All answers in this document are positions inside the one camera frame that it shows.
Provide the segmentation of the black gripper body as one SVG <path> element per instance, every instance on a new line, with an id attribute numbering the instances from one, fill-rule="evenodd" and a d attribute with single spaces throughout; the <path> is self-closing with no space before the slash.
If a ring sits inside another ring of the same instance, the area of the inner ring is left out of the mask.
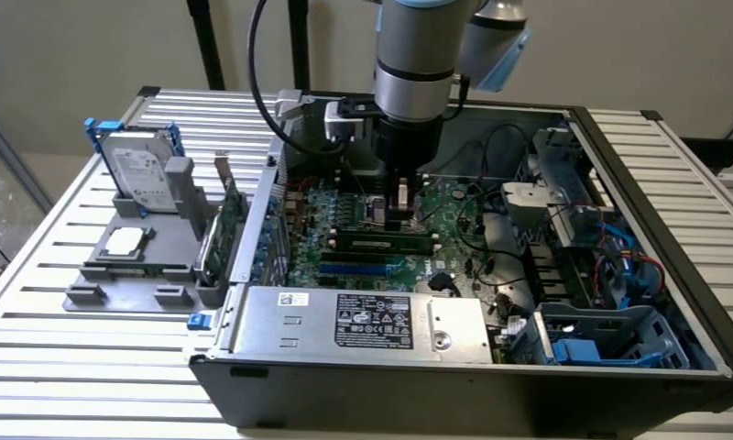
<path id="1" fill-rule="evenodd" d="M 387 184 L 396 184 L 402 178 L 411 180 L 419 167 L 435 159 L 443 126 L 442 116 L 420 123 L 388 116 L 378 119 L 374 145 L 376 157 L 386 164 Z"/>

